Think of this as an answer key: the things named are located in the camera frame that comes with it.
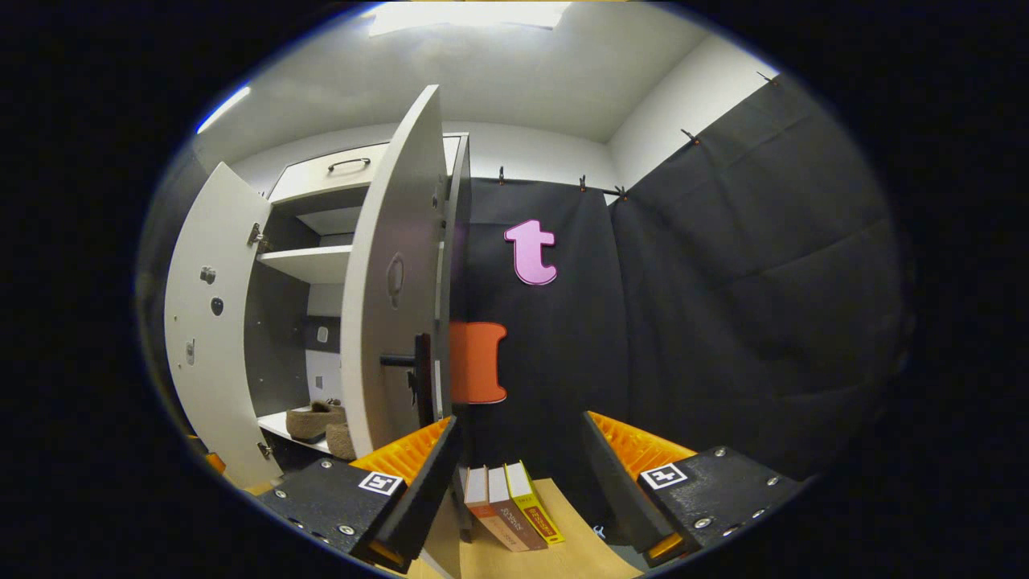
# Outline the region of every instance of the ceiling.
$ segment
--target ceiling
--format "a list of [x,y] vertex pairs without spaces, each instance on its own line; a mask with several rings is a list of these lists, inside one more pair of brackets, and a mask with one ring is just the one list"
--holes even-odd
[[434,25],[368,37],[347,17],[251,78],[250,94],[201,135],[234,162],[304,137],[399,122],[426,84],[443,120],[517,124],[606,143],[709,34],[649,3],[572,3],[554,30]]

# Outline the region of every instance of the yellow book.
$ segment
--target yellow book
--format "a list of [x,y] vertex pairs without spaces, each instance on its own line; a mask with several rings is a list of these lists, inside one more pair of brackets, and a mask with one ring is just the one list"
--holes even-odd
[[539,533],[547,544],[562,543],[565,538],[558,531],[558,526],[554,524],[554,519],[546,514],[546,509],[539,502],[539,495],[536,486],[532,484],[532,478],[525,470],[525,465],[519,461],[517,465],[504,465],[504,473],[507,474],[507,490],[510,491],[511,500],[518,508],[525,513],[532,527]]

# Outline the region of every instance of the white cabinet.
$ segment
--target white cabinet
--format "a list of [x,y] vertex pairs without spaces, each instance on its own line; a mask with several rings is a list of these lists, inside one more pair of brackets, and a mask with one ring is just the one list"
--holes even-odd
[[[248,292],[259,289],[249,287],[254,266],[317,287],[342,284],[338,379],[359,456],[419,428],[404,371],[384,368],[380,356],[413,355],[415,335],[436,336],[448,321],[447,307],[437,307],[439,295],[449,295],[449,276],[438,270],[440,251],[449,250],[440,249],[442,221],[452,195],[448,177],[462,162],[459,149],[467,164],[467,145],[460,143],[468,137],[442,135],[437,88],[425,88],[388,143],[291,165],[269,198],[219,164],[190,208],[165,296],[168,361],[190,426],[237,486],[282,474],[262,451],[248,390],[244,309]],[[276,250],[272,238],[258,254],[275,215],[298,218],[323,236],[352,232],[353,241]],[[438,346],[433,358],[446,363],[447,348]],[[281,435],[282,425],[270,417],[262,417],[265,429]]]

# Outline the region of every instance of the cabinet shelf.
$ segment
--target cabinet shelf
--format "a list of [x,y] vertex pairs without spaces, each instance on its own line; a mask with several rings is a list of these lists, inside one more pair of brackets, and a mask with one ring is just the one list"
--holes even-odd
[[343,283],[352,245],[271,251],[257,260],[308,283]]
[[[300,408],[296,408],[296,410],[311,410],[311,407],[310,406],[303,406]],[[303,444],[304,446],[307,446],[308,448],[314,448],[315,450],[321,450],[322,453],[324,453],[326,455],[331,455],[331,453],[328,451],[328,441],[326,441],[324,438],[321,439],[320,441],[316,442],[315,444],[308,444],[306,442],[300,442],[298,440],[293,440],[292,438],[290,438],[289,437],[289,433],[286,432],[286,412],[285,411],[283,411],[283,412],[276,412],[275,414],[269,414],[268,417],[261,417],[261,418],[257,419],[257,426],[259,426],[260,428],[264,429],[265,431],[268,431],[270,433],[277,434],[277,435],[281,436],[282,438],[288,440],[289,442],[293,442],[293,443],[296,443],[296,444]]]

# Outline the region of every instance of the black curtain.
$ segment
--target black curtain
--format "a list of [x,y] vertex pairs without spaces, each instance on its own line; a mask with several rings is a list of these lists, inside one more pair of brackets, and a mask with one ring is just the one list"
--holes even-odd
[[[504,231],[528,219],[555,234],[542,248],[558,268],[546,285],[523,283]],[[507,329],[498,382],[507,399],[471,408],[472,464],[525,461],[553,477],[591,524],[608,507],[583,455],[579,414],[626,420],[629,369],[625,298],[604,195],[551,182],[472,179],[467,242],[468,321]]]
[[793,79],[777,82],[647,174],[610,215],[629,422],[697,450],[726,444],[803,479],[883,389],[903,303],[896,234],[871,168]]

